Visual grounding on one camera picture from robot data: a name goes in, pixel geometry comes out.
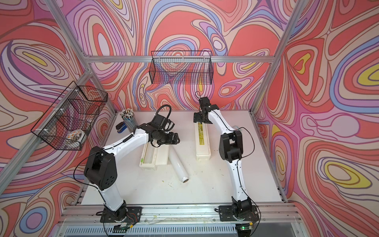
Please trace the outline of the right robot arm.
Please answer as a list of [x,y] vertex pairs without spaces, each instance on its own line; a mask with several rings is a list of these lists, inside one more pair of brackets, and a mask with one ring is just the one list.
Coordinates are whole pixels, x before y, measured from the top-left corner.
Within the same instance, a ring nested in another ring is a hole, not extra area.
[[228,164],[234,190],[231,204],[232,213],[235,219],[244,220],[254,210],[242,175],[243,135],[240,130],[228,124],[219,107],[211,104],[208,97],[201,97],[198,101],[199,111],[194,113],[193,121],[212,124],[219,131],[219,154],[222,160]]

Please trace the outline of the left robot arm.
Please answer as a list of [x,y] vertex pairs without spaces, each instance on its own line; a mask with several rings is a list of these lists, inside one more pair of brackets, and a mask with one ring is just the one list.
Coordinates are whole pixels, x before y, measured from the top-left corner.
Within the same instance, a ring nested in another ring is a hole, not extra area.
[[147,143],[155,148],[179,144],[179,135],[171,131],[175,126],[169,119],[171,111],[170,105],[162,105],[150,122],[136,126],[130,135],[111,145],[103,148],[95,146],[90,150],[84,175],[101,195],[105,213],[116,222],[124,221],[128,214],[126,202],[115,184],[117,162]]

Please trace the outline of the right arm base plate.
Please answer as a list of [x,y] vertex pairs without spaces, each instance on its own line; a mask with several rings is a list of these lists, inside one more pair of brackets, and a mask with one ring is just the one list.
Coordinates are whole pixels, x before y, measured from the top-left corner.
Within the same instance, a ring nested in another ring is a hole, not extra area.
[[214,209],[218,214],[220,221],[232,222],[232,221],[248,221],[257,222],[260,220],[258,209],[255,205],[251,206],[251,210],[238,210],[237,207],[232,205],[220,205]]

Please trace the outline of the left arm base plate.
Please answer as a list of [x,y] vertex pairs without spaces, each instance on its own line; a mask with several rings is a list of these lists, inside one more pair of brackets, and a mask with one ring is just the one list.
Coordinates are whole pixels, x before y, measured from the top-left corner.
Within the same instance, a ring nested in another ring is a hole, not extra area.
[[111,211],[104,207],[100,222],[136,224],[140,222],[142,209],[141,206],[121,206],[119,210]]

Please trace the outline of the white wrap dispenser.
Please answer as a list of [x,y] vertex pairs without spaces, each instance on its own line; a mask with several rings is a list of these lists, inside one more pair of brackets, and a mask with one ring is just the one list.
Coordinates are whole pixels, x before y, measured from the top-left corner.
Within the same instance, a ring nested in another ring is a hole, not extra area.
[[156,170],[159,166],[168,165],[169,148],[169,145],[154,147],[150,143],[145,144],[139,167],[143,170]]
[[196,122],[194,124],[194,134],[196,160],[198,162],[209,160],[211,158],[211,148],[207,124]]

